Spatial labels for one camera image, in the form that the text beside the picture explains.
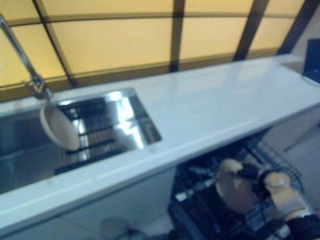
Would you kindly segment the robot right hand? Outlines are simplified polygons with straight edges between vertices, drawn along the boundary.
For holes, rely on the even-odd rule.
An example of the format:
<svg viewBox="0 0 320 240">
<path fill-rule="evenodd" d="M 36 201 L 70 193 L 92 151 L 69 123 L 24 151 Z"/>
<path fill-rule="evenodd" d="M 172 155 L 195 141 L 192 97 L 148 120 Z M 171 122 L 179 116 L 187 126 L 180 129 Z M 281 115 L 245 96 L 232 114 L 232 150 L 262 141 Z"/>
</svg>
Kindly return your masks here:
<svg viewBox="0 0 320 240">
<path fill-rule="evenodd" d="M 259 200 L 264 201 L 270 197 L 264 181 L 266 177 L 273 172 L 273 170 L 263 170 L 253 164 L 245 163 L 242 165 L 242 168 L 236 172 L 236 175 L 249 180 L 252 185 L 252 191 Z"/>
</svg>

